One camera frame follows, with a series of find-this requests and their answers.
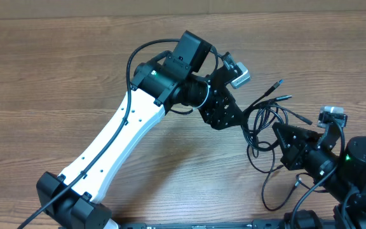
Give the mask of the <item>black cable silver plug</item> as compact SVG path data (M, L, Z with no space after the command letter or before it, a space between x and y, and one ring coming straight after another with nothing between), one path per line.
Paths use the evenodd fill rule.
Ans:
M297 188L297 185L294 185L285 197L285 200L276 207L268 206L265 199L266 186L271 176L283 168L283 165L278 165L276 163L275 149L279 145L278 141L274 140L272 137L269 139L265 138L268 136L268 128L275 122L287 124L289 122L289 116L296 115L293 111L279 105L280 102L289 100L290 98L291 96L289 95L282 95L268 99L263 95L251 103L243 112L245 123L241 126L241 129L247 143L247 158L250 165L257 172L266 176L261 188L261 200L265 209L271 212L281 209ZM271 154L271 162L265 168L261 168L260 164L256 162L257 159L261 157L262 153Z

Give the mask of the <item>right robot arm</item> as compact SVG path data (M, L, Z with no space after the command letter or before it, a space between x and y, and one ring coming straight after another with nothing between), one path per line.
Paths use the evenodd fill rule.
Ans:
M273 131L288 170L304 169L316 187L337 201L334 218L324 220L297 203L286 213L281 228L366 228L366 136L345 141L340 124L332 121L325 132L275 123Z

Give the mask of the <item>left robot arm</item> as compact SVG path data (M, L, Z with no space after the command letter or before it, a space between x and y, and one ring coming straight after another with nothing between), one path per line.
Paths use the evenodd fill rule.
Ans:
M230 91L249 80L248 69L229 53L183 33L173 50L126 70L126 95L98 136L61 173L39 178L40 212L62 228L116 228L102 202L139 141L176 104L199 111L215 130L241 125L243 114Z

